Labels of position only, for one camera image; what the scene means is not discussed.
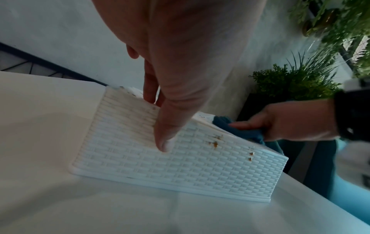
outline black planter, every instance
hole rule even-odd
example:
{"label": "black planter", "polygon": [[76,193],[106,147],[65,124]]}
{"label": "black planter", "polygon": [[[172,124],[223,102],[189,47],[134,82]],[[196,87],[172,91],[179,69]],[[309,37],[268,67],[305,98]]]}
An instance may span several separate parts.
{"label": "black planter", "polygon": [[284,100],[278,98],[271,98],[258,93],[251,93],[237,118],[236,121],[249,120],[253,115],[260,112],[265,106],[272,103],[279,103]]}

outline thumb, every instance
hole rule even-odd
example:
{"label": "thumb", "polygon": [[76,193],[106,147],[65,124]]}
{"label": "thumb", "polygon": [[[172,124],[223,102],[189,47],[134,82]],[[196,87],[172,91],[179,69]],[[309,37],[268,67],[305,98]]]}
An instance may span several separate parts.
{"label": "thumb", "polygon": [[199,109],[199,105],[193,103],[194,100],[164,100],[154,125],[155,144],[160,151],[168,152],[173,148],[176,134]]}
{"label": "thumb", "polygon": [[267,122],[267,113],[265,111],[261,111],[252,116],[248,121],[233,122],[229,124],[229,126],[239,130],[253,130],[265,128],[266,122]]}

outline plant pot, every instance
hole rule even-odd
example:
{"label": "plant pot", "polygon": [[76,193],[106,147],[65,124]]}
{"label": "plant pot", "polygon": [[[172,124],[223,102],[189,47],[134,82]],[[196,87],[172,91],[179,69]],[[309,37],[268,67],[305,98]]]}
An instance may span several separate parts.
{"label": "plant pot", "polygon": [[302,27],[302,34],[305,37],[311,35],[320,37],[322,33],[329,27],[331,27],[338,18],[340,10],[338,8],[325,10],[325,13],[321,18],[313,25],[312,20],[307,20]]}
{"label": "plant pot", "polygon": [[244,106],[239,113],[237,121],[247,121],[253,115],[260,112],[268,104],[279,103],[282,101],[284,100],[281,100],[278,98],[271,98],[266,95],[262,95],[258,93],[251,93],[248,96],[246,102],[244,103]]}

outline finger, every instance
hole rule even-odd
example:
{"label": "finger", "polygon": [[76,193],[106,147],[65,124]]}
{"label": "finger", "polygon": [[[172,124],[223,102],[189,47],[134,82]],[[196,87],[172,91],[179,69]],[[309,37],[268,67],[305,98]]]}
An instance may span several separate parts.
{"label": "finger", "polygon": [[252,116],[248,121],[233,122],[229,126],[239,130],[253,130],[266,128],[267,113],[262,111]]}
{"label": "finger", "polygon": [[193,101],[171,101],[165,99],[154,126],[155,143],[162,152],[170,151],[175,136],[198,110]]}
{"label": "finger", "polygon": [[159,107],[162,106],[163,102],[165,101],[166,97],[165,95],[163,94],[162,90],[159,91],[159,95],[158,95],[158,99],[157,101],[155,102],[155,104]]}
{"label": "finger", "polygon": [[155,72],[153,66],[145,60],[144,62],[144,90],[143,90],[143,97],[149,103],[155,103],[157,91],[158,91],[158,80],[155,76]]}
{"label": "finger", "polygon": [[131,46],[126,45],[127,53],[132,59],[137,59],[139,57],[139,53],[136,52]]}

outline dark baseboard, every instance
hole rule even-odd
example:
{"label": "dark baseboard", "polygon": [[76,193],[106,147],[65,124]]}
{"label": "dark baseboard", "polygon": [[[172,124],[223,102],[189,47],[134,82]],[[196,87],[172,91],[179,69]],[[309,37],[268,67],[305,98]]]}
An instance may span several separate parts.
{"label": "dark baseboard", "polygon": [[73,78],[75,78],[77,80],[80,80],[80,81],[90,81],[90,82],[95,82],[95,83],[98,83],[98,84],[107,86],[107,84],[105,84],[103,82],[100,82],[100,81],[91,79],[91,78],[89,78],[87,76],[81,75],[81,74],[79,74],[77,72],[74,72],[74,71],[71,71],[71,70],[69,70],[67,68],[64,68],[64,67],[61,67],[59,65],[56,65],[56,64],[54,64],[52,62],[46,61],[44,59],[41,59],[41,58],[36,57],[36,56],[33,56],[31,54],[28,54],[26,52],[23,52],[21,50],[18,50],[16,48],[11,47],[11,46],[5,45],[5,44],[3,44],[1,42],[0,42],[0,51],[4,51],[4,52],[10,53],[10,54],[13,54],[13,55],[15,55],[17,57],[20,57],[20,58],[25,59],[27,61],[33,62],[33,63],[38,64],[40,66],[43,66],[43,67],[52,69],[54,71],[58,71],[60,73],[63,73],[65,75],[67,75],[67,76],[73,77]]}

